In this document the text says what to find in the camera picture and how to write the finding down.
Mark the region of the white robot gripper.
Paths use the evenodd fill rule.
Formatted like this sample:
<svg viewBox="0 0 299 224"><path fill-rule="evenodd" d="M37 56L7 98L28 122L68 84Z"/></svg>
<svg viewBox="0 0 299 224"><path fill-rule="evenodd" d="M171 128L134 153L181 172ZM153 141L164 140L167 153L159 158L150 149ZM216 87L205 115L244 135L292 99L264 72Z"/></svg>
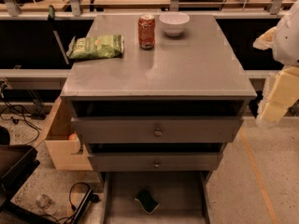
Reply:
<svg viewBox="0 0 299 224"><path fill-rule="evenodd" d="M276 61L293 65L284 66L265 81L256 124L270 128L279 124L288 109L299 100L299 1L292 5L277 27L270 28L256 38L253 47L261 50L272 48Z"/></svg>

